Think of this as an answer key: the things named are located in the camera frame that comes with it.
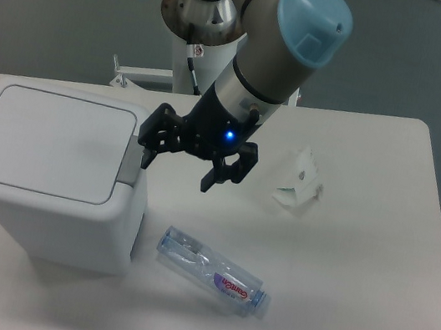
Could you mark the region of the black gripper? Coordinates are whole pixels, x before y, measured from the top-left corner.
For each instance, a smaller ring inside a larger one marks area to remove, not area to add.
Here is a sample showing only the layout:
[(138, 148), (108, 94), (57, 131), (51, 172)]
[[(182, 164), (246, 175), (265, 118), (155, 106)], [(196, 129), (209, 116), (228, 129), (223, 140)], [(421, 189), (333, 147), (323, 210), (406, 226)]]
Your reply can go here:
[[(249, 138), (266, 116), (259, 104), (249, 100), (238, 110), (241, 116), (226, 109), (215, 85), (184, 118), (170, 104), (160, 104), (139, 127), (138, 143), (144, 148), (140, 168), (146, 170), (158, 154), (184, 150), (201, 160), (212, 160), (212, 169), (201, 179), (201, 192), (228, 180), (241, 183), (258, 163), (258, 145)], [(239, 158), (228, 165), (225, 157), (235, 154)]]

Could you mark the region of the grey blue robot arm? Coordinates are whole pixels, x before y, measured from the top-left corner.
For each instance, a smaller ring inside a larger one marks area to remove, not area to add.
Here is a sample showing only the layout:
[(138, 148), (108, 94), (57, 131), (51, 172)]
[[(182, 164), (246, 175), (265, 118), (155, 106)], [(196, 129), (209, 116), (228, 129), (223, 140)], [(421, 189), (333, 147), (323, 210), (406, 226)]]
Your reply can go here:
[(200, 188), (241, 183), (258, 161), (251, 136), (350, 36), (346, 0), (194, 0), (205, 17), (179, 5), (186, 40), (209, 44), (237, 26), (246, 35), (220, 75), (180, 116), (162, 104), (139, 129), (141, 167), (163, 153), (186, 152), (213, 167)]

